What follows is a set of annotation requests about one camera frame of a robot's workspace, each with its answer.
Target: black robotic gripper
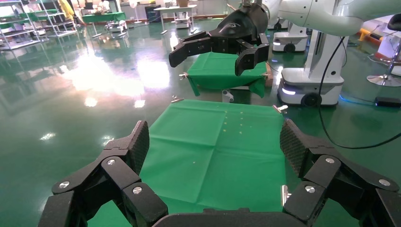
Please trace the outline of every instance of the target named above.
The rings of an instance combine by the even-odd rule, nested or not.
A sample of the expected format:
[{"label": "black robotic gripper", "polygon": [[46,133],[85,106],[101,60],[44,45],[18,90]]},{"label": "black robotic gripper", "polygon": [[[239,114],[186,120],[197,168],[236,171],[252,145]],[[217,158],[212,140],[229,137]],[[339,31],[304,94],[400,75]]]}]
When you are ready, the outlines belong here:
[{"label": "black robotic gripper", "polygon": [[237,54],[235,74],[240,76],[244,70],[267,61],[267,25],[268,17],[262,6],[254,3],[241,7],[224,18],[216,29],[181,39],[168,56],[170,65],[176,67],[189,56],[207,52]]}]

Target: power adapter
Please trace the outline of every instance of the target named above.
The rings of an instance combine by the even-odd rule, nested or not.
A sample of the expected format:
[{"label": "power adapter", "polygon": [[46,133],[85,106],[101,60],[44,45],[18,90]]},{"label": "power adapter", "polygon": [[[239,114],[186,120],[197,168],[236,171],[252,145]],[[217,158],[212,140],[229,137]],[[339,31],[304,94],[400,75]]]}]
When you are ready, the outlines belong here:
[{"label": "power adapter", "polygon": [[375,104],[376,106],[401,108],[401,101],[398,98],[376,97]]}]

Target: orange object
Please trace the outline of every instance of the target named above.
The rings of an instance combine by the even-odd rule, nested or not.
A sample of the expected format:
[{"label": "orange object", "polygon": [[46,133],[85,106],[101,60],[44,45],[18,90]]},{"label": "orange object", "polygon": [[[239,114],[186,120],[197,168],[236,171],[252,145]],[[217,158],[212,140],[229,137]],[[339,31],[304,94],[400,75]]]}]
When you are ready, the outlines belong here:
[{"label": "orange object", "polygon": [[363,41],[364,38],[365,38],[367,35],[370,35],[370,34],[371,34],[371,32],[369,32],[368,30],[363,29],[363,28],[361,28],[361,30],[360,30],[359,32],[361,33],[361,36],[360,36],[360,38],[358,39],[359,41]]}]

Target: silver screw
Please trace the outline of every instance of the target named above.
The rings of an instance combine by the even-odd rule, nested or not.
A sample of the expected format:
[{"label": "silver screw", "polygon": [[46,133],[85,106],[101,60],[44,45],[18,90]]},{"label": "silver screw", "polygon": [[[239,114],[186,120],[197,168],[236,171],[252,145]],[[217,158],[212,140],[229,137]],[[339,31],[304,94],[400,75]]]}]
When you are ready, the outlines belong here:
[{"label": "silver screw", "polygon": [[69,184],[70,184],[69,181],[64,181],[63,183],[61,183],[61,184],[59,185],[59,188],[66,188]]},{"label": "silver screw", "polygon": [[114,162],[115,162],[114,159],[110,159],[110,160],[107,161],[107,164],[108,164],[108,165],[112,165],[112,164],[114,164]]},{"label": "silver screw", "polygon": [[142,191],[142,188],[141,187],[135,187],[133,190],[132,190],[132,193],[134,193],[134,194],[139,194],[140,192]]},{"label": "silver screw", "polygon": [[328,163],[330,163],[330,164],[333,164],[333,163],[334,163],[334,160],[331,159],[331,158],[326,158],[326,162],[328,162]]},{"label": "silver screw", "polygon": [[314,191],[315,191],[314,187],[312,187],[312,186],[306,186],[305,189],[309,193],[314,193]]},{"label": "silver screw", "polygon": [[384,185],[384,186],[390,186],[390,185],[391,185],[390,182],[388,182],[388,181],[385,180],[385,179],[380,179],[379,182],[380,182],[382,185]]}]

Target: green epoxy floor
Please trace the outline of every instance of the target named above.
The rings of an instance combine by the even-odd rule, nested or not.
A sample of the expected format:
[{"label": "green epoxy floor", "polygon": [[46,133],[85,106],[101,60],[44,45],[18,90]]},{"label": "green epoxy floor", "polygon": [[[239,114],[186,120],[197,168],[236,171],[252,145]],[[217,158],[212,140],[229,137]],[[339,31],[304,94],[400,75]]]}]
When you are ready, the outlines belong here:
[{"label": "green epoxy floor", "polygon": [[[198,30],[214,29],[219,20],[198,21]],[[90,39],[92,28],[77,35],[52,39],[41,45],[0,56],[0,223],[5,227],[34,227],[52,185],[92,162],[112,138],[128,135],[138,120],[151,125],[170,104],[173,95],[186,99],[221,101],[221,92],[202,90],[195,97],[189,83],[178,74],[196,57],[177,68],[168,54],[187,30],[151,24],[129,31],[129,37]],[[377,47],[362,43],[349,47],[342,71],[343,91],[373,100],[377,95],[400,98],[401,88],[379,87],[366,76],[382,74],[385,66],[367,56]],[[304,54],[277,54],[276,69],[302,67]],[[278,78],[266,96],[236,92],[236,102],[277,104]],[[339,100],[323,115],[329,133],[348,146],[362,146],[387,139],[401,129],[397,110],[358,105]],[[316,109],[290,107],[286,117],[299,128],[325,138]],[[401,184],[401,140],[367,150],[338,150],[354,162]],[[357,226],[342,208],[328,202],[316,226]],[[128,226],[113,204],[106,204],[90,226]]]}]

